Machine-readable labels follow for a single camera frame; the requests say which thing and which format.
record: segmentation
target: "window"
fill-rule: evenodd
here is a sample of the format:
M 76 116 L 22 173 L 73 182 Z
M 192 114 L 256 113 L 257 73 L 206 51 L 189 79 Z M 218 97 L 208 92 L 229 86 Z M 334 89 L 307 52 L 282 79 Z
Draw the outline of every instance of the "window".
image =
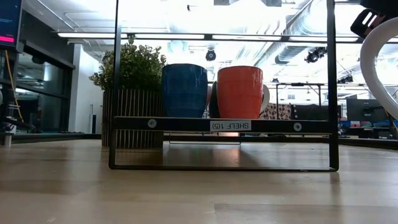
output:
M 66 71 L 40 58 L 23 53 L 19 55 L 17 85 L 28 85 L 49 93 L 68 95 L 70 76 Z
M 58 133 L 66 129 L 65 103 L 66 100 L 52 96 L 41 95 L 32 91 L 16 89 L 18 104 L 24 122 L 34 125 L 36 133 Z M 14 117 L 18 118 L 18 112 L 14 110 Z M 17 134 L 27 131 L 17 128 Z

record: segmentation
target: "white wall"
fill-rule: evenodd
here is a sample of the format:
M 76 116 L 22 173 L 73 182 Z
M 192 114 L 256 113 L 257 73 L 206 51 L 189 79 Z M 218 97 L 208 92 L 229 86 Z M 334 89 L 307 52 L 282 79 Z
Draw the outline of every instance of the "white wall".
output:
M 91 133 L 90 114 L 96 114 L 96 134 L 101 133 L 102 97 L 101 88 L 88 79 L 98 71 L 100 63 L 88 55 L 81 44 L 75 45 L 72 89 L 70 98 L 69 131 Z

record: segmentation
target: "spotlight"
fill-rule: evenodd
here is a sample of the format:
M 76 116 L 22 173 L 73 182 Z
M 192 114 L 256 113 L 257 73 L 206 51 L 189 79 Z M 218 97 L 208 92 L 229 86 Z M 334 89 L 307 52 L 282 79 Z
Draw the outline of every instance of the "spotlight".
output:
M 347 76 L 342 77 L 339 80 L 337 80 L 338 84 L 353 83 L 353 82 L 354 82 L 354 78 L 352 75 L 347 75 Z
M 328 53 L 326 47 L 315 47 L 308 51 L 308 56 L 304 59 L 307 63 L 315 63 Z
M 206 60 L 207 60 L 208 62 L 211 62 L 211 61 L 216 60 L 216 52 L 214 52 L 214 49 L 209 49 L 209 50 L 207 51 Z

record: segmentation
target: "monitor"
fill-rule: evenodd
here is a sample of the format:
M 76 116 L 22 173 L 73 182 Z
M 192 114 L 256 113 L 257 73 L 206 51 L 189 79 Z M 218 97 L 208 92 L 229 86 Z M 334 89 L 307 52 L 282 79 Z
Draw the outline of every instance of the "monitor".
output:
M 348 121 L 385 121 L 388 115 L 377 100 L 347 99 Z
M 22 0 L 0 0 L 0 49 L 16 49 Z

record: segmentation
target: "white curved object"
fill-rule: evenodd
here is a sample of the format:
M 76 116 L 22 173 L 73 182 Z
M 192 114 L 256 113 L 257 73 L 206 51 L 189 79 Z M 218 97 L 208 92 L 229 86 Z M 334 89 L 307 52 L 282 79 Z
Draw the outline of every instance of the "white curved object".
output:
M 390 39 L 398 35 L 398 18 L 377 26 L 365 39 L 361 49 L 361 70 L 371 93 L 395 119 L 398 119 L 398 103 L 388 93 L 377 77 L 375 60 Z
M 263 92 L 263 99 L 262 99 L 262 104 L 261 104 L 261 110 L 260 113 L 263 112 L 269 103 L 269 99 L 270 99 L 270 93 L 269 93 L 269 89 L 266 85 L 262 86 L 262 92 Z

